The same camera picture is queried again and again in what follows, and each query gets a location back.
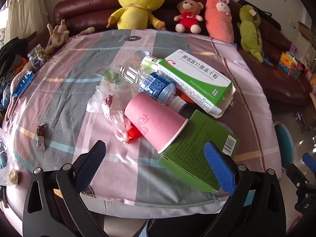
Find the pink paper cup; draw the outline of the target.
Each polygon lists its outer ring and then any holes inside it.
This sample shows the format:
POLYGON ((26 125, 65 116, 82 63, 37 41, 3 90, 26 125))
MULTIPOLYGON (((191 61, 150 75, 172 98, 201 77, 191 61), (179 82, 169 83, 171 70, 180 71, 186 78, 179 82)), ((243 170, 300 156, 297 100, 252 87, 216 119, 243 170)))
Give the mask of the pink paper cup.
POLYGON ((145 92, 130 100, 125 115, 158 153, 172 144, 189 121, 145 92))

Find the yellow duck plush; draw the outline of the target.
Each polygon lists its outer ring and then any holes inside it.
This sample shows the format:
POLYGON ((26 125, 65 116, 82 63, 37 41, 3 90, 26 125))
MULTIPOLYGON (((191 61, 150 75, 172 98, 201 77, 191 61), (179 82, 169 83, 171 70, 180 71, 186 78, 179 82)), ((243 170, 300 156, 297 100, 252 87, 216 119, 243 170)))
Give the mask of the yellow duck plush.
POLYGON ((147 29, 152 25, 155 29, 165 31, 166 24, 153 16, 165 0, 118 0, 121 8, 108 18, 107 28, 114 25, 118 29, 147 29))

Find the green dinosaur plush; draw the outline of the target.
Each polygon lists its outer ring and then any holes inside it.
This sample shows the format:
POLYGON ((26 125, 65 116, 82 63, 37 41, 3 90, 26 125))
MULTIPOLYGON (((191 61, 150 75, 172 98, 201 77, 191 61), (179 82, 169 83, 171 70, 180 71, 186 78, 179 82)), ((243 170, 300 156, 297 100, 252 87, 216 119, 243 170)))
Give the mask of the green dinosaur plush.
POLYGON ((242 48, 254 56, 259 62, 263 62, 262 38, 259 30, 260 16, 251 5, 244 5, 239 11, 241 22, 237 24, 241 34, 242 48))

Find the small brown snack sachet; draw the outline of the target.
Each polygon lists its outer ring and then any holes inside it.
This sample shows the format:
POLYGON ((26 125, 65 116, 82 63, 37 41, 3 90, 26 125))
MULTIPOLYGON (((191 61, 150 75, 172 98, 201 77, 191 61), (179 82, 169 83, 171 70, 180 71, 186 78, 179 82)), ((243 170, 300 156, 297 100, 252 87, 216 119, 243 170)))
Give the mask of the small brown snack sachet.
POLYGON ((36 150, 37 151, 45 151, 45 132, 46 132, 46 126, 45 124, 38 125, 36 128, 36 150))

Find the clear printed plastic wrapper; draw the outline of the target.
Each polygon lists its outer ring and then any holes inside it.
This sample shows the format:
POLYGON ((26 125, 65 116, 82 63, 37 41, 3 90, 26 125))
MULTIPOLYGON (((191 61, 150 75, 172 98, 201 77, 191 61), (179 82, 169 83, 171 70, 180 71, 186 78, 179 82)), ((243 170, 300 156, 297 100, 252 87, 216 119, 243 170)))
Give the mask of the clear printed plastic wrapper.
POLYGON ((127 82, 121 76, 120 68, 120 65, 112 64, 100 68, 95 74, 106 80, 114 89, 124 89, 127 87, 127 82))

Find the glass candy jar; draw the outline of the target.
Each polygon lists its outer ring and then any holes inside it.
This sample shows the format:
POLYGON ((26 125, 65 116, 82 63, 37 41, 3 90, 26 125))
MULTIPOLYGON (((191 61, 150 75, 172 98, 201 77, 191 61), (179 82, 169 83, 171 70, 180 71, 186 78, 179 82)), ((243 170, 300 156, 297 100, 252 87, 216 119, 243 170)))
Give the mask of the glass candy jar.
POLYGON ((28 61, 31 63, 33 71, 37 72, 47 62, 48 57, 44 52, 44 48, 38 44, 27 55, 28 61))

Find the beige long-eared plush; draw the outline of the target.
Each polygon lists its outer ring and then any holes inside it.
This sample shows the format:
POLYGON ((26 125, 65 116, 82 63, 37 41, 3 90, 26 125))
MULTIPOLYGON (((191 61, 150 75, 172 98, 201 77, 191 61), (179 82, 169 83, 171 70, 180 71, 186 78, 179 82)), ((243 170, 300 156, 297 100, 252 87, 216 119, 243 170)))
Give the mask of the beige long-eared plush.
POLYGON ((47 29, 50 37, 44 53, 50 56, 56 49, 68 43, 70 40, 70 31, 68 30, 65 19, 61 21, 60 25, 56 25, 55 28, 53 28, 51 24, 48 24, 47 29))

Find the teal trash bin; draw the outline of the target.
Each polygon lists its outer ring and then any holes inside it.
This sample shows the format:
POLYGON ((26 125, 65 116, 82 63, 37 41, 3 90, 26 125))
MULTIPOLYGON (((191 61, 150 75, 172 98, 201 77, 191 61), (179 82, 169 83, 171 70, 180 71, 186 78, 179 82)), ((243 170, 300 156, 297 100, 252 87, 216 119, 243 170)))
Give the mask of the teal trash bin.
POLYGON ((284 170, 293 163, 295 148, 289 130, 279 121, 274 122, 274 130, 277 136, 281 156, 281 165, 284 170))

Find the green cardboard box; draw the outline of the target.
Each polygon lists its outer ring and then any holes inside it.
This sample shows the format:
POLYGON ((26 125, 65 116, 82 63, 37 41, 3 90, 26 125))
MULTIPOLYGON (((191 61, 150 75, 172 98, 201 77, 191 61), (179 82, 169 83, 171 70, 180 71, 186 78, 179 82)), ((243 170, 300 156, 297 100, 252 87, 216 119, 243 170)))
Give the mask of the green cardboard box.
POLYGON ((159 164, 200 191, 217 192, 220 184, 204 155, 204 146, 209 141, 231 157, 239 146, 239 138, 227 125, 196 110, 182 132, 163 152, 159 164))

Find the pink carrot rabbit plush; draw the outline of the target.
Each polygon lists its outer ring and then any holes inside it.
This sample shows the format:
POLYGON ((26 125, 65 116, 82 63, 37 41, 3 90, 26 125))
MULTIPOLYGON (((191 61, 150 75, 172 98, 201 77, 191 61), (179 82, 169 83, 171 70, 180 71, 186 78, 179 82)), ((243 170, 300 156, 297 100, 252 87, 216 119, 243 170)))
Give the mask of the pink carrot rabbit plush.
POLYGON ((234 43, 232 17, 229 0, 207 0, 205 21, 211 38, 234 43))

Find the colourful toy books stack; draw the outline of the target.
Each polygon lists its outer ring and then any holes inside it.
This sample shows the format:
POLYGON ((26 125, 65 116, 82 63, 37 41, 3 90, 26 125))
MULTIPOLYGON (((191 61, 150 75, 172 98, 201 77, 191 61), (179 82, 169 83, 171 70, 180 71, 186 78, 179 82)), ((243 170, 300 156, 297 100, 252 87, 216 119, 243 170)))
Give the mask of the colourful toy books stack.
POLYGON ((291 44, 289 51, 281 54, 278 66, 293 79, 304 75, 307 80, 312 78, 312 73, 308 67, 308 62, 303 58, 294 43, 291 44))

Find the brown teddy bear red outfit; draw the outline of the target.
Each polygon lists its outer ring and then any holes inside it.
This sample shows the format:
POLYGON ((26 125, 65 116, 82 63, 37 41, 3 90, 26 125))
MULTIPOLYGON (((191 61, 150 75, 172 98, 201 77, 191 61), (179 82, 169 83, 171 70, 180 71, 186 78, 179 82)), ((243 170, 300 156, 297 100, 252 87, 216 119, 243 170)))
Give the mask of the brown teddy bear red outfit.
POLYGON ((180 15, 174 17, 177 22, 175 31, 178 33, 193 33, 200 34, 201 27, 199 23, 203 21, 200 16, 201 10, 204 5, 201 2, 193 0, 184 0, 177 5, 180 15))

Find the white green medicine box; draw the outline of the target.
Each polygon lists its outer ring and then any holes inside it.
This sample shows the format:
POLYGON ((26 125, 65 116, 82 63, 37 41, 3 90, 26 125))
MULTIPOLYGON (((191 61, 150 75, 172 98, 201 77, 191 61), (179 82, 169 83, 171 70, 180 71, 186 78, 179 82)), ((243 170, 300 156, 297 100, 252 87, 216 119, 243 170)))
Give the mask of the white green medicine box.
POLYGON ((145 56, 141 63, 170 78, 180 91, 214 118, 224 114, 236 91, 225 75, 181 49, 165 59, 145 56))

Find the blue plastic package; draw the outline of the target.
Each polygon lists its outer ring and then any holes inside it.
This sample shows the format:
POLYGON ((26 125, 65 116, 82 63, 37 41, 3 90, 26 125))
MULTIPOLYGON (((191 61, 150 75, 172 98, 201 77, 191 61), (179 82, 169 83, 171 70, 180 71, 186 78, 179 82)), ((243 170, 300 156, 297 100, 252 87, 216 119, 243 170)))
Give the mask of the blue plastic package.
POLYGON ((12 92, 12 96, 19 97, 32 82, 34 76, 35 74, 33 71, 27 71, 20 80, 18 80, 17 85, 12 92))

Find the plaid pink grey tablecloth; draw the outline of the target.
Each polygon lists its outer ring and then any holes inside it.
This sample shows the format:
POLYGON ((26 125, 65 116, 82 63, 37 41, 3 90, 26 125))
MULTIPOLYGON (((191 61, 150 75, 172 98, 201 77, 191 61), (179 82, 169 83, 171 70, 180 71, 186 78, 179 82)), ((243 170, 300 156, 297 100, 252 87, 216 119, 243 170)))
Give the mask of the plaid pink grey tablecloth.
POLYGON ((5 132, 29 171, 59 170, 103 141, 83 198, 117 217, 219 212, 235 185, 210 167, 210 142, 251 171, 282 171, 260 83, 233 45, 202 35, 75 36, 18 97, 5 132))

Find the clear plastic bag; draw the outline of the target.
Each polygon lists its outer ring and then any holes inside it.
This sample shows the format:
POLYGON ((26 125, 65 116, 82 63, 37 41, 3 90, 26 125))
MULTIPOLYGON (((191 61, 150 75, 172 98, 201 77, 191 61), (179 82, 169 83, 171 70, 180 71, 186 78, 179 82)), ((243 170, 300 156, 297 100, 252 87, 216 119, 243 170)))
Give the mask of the clear plastic bag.
POLYGON ((124 113, 118 89, 107 82, 101 82, 96 86, 95 94, 89 99, 86 111, 90 113, 102 113, 111 123, 116 138, 125 144, 142 137, 141 132, 134 126, 124 113))

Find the clear plastic water bottle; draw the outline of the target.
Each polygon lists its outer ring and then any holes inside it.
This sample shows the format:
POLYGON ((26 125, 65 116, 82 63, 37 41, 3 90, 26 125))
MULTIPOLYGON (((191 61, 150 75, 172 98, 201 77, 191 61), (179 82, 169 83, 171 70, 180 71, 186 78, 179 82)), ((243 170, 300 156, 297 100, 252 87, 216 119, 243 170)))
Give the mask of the clear plastic water bottle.
POLYGON ((148 72, 131 64, 120 67, 120 78, 137 92, 145 92, 151 98, 180 113, 186 102, 176 95, 176 86, 166 76, 158 72, 148 72))

